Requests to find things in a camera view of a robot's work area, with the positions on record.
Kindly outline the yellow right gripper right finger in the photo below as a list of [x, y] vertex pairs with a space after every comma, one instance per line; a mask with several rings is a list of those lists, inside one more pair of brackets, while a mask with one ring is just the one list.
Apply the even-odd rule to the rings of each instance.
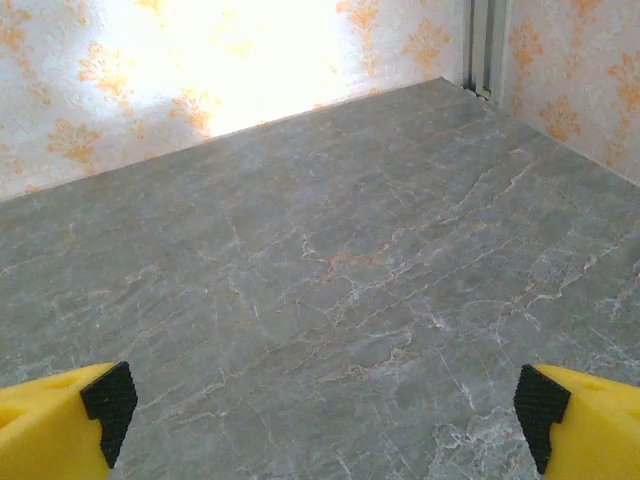
[[514, 407], [543, 478], [639, 478], [637, 386], [558, 366], [526, 364]]

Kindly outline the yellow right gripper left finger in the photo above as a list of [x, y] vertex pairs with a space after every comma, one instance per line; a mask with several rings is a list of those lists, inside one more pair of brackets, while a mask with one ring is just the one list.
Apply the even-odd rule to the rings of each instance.
[[1, 477], [108, 478], [137, 402], [126, 361], [2, 388]]

